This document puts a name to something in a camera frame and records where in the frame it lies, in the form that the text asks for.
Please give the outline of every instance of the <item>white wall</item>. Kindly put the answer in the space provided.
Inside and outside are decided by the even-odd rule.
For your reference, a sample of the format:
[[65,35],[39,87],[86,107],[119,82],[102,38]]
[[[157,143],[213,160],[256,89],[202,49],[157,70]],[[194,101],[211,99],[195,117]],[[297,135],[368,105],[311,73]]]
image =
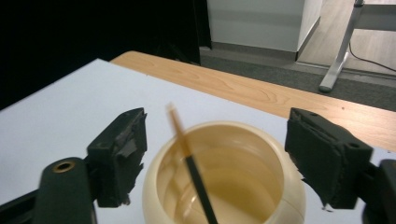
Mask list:
[[212,41],[296,52],[309,32],[307,1],[316,0],[208,0]]

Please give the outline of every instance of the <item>wooden table edge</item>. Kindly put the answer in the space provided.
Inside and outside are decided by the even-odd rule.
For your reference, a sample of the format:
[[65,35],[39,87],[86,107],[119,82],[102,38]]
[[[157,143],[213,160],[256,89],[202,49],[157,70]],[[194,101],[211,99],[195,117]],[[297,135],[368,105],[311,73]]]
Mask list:
[[125,52],[111,62],[285,119],[292,107],[309,110],[345,127],[373,147],[396,151],[396,112],[137,51]]

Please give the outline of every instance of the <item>dark background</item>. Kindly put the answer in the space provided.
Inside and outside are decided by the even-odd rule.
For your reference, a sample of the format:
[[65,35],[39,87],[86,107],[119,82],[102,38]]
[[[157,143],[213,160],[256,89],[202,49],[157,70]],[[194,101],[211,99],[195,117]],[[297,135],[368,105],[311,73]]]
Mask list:
[[200,63],[206,0],[22,0],[0,8],[0,109],[94,59],[136,50]]

